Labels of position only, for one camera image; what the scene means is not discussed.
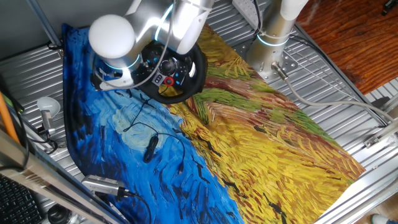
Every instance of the black steering wheel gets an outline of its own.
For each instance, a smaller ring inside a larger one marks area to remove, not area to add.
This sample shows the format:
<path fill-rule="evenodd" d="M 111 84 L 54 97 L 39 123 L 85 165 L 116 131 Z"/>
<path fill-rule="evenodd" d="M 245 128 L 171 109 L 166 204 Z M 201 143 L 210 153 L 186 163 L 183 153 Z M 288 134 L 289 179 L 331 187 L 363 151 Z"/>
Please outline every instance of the black steering wheel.
<path fill-rule="evenodd" d="M 153 71 L 163 45 L 150 44 L 142 51 L 142 65 L 132 73 L 134 83 L 143 81 Z M 207 58 L 195 44 L 186 55 L 167 50 L 153 78 L 139 86 L 146 95 L 164 104 L 179 103 L 201 92 L 207 74 Z M 181 94 L 164 96 L 159 93 L 161 85 L 172 86 Z"/>

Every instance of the van gogh painting print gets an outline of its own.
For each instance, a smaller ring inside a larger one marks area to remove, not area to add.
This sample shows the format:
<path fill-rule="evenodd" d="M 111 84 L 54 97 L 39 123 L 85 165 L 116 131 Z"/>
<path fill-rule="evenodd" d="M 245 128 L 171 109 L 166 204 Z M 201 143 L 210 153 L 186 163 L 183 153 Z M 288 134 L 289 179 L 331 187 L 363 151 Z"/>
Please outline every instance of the van gogh painting print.
<path fill-rule="evenodd" d="M 209 27 L 198 40 L 205 88 L 176 105 L 95 91 L 88 29 L 63 34 L 68 150 L 83 174 L 142 197 L 152 223 L 313 223 L 364 172 Z M 156 133 L 165 134 L 144 162 Z M 149 223 L 141 201 L 109 199 L 130 222 Z"/>

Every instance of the keyboard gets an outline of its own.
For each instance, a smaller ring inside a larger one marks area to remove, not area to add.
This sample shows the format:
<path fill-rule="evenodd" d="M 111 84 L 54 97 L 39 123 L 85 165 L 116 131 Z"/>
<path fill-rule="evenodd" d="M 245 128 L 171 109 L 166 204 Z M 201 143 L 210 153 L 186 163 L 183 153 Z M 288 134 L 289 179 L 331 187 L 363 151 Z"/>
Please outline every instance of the keyboard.
<path fill-rule="evenodd" d="M 38 224 L 44 220 L 35 195 L 25 186 L 0 174 L 0 223 Z"/>

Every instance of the blue fabric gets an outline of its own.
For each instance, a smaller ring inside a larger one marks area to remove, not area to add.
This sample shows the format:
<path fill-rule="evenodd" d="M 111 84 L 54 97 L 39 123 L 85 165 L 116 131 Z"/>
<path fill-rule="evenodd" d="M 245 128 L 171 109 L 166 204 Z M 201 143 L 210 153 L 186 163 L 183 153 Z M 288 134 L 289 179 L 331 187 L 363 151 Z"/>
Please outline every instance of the blue fabric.
<path fill-rule="evenodd" d="M 121 180 L 126 188 L 146 200 L 153 223 L 243 223 L 236 202 L 207 169 L 190 141 L 180 130 L 182 118 L 151 100 L 136 122 L 160 133 L 178 137 L 185 145 L 184 170 L 178 174 L 183 147 L 173 137 L 159 136 L 150 163 L 143 155 L 154 131 L 130 125 L 147 96 L 139 90 L 95 91 L 92 76 L 92 49 L 88 29 L 63 25 L 65 56 L 63 65 L 64 111 L 68 149 L 83 174 Z M 148 223 L 145 205 L 135 198 L 111 203 L 130 221 Z"/>

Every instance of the metal grid surface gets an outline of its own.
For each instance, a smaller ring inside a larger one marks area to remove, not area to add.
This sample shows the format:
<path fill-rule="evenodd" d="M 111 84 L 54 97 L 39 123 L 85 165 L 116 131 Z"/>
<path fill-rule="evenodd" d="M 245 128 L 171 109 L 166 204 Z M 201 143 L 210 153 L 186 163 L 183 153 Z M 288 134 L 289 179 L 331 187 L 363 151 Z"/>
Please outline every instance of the metal grid surface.
<path fill-rule="evenodd" d="M 266 1 L 260 0 L 259 2 L 263 9 Z M 248 44 L 254 30 L 234 8 L 230 0 L 215 2 L 207 23 L 238 53 L 243 54 L 249 47 Z M 332 69 L 314 50 L 306 45 L 290 40 L 285 52 L 291 60 L 297 61 L 298 66 L 289 72 L 289 78 L 298 93 L 306 99 L 322 102 L 364 98 L 358 94 L 359 91 L 352 84 L 345 81 L 341 72 Z M 40 112 L 35 105 L 37 99 L 49 96 L 60 102 L 62 109 L 54 117 L 57 133 L 52 137 L 58 142 L 65 141 L 62 59 L 59 54 L 47 47 L 41 47 L 0 62 L 0 73 L 5 78 L 11 93 L 25 107 L 25 118 L 34 126 L 39 126 L 41 122 Z M 368 137 L 380 131 L 378 128 L 380 124 L 367 110 L 350 105 L 307 106 L 297 101 L 282 80 L 269 77 L 266 82 L 294 100 L 306 114 L 366 168 L 366 173 L 317 223 L 332 223 L 380 191 L 398 175 L 398 148 L 394 144 L 388 145 L 388 143 L 382 142 L 369 149 L 363 144 Z M 83 178 L 83 174 L 72 161 L 66 148 L 59 148 L 51 156 L 78 180 Z M 362 213 L 370 210 L 382 200 L 384 199 L 380 198 L 361 213 L 355 214 L 347 223 L 357 219 Z M 43 198 L 41 204 L 47 211 L 53 202 Z"/>
<path fill-rule="evenodd" d="M 385 96 L 391 99 L 396 95 L 398 95 L 398 78 L 391 80 L 389 83 L 386 83 L 383 86 L 380 86 L 378 89 L 368 93 L 366 98 L 369 101 L 375 101 Z"/>

